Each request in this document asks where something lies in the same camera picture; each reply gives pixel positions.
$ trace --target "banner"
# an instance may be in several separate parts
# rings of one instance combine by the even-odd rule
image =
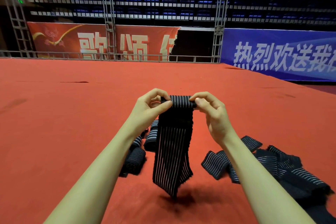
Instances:
[[[221,62],[289,81],[336,81],[336,32],[226,28]]]
[[[36,51],[50,52],[49,55],[38,54],[40,58],[100,59],[98,53],[107,53],[105,25],[28,22],[28,27]],[[161,54],[160,60],[168,60],[178,30],[179,27],[116,25],[117,53],[127,60],[159,60],[158,56],[147,54]]]

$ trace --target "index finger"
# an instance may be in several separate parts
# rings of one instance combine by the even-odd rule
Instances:
[[[206,101],[210,103],[210,105],[212,105],[216,109],[224,105],[221,101],[219,101],[214,95],[210,94],[209,92],[195,93],[189,100],[194,101],[196,98],[204,98]]]
[[[152,89],[151,91],[147,92],[142,97],[145,99],[147,103],[150,103],[153,98],[156,98],[157,96],[164,97],[166,100],[170,100],[170,97],[168,93],[161,89]]]

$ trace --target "red stage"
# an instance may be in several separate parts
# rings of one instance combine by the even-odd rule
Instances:
[[[136,99],[209,91],[240,137],[301,157],[336,189],[336,95],[224,64],[0,59],[0,220],[42,223],[112,139]],[[194,112],[194,176],[174,203],[152,182],[154,153],[139,176],[119,178],[103,223],[257,223],[241,185],[201,167],[211,139]],[[335,196],[328,210],[336,215]]]

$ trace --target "hand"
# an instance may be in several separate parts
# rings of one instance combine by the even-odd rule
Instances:
[[[161,97],[169,101],[161,104]],[[173,102],[170,101],[166,91],[153,89],[138,98],[123,127],[127,130],[133,130],[134,138],[136,138],[152,124],[157,116],[167,111],[172,105]]]
[[[222,146],[227,135],[235,133],[226,112],[225,105],[209,92],[199,92],[190,101],[195,101],[197,110],[205,113],[212,138]]]

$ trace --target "red banner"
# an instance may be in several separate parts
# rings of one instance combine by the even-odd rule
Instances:
[[[107,52],[105,25],[28,22],[40,58],[100,59]],[[128,60],[167,60],[179,27],[116,25],[117,53]],[[78,54],[53,54],[75,52]]]

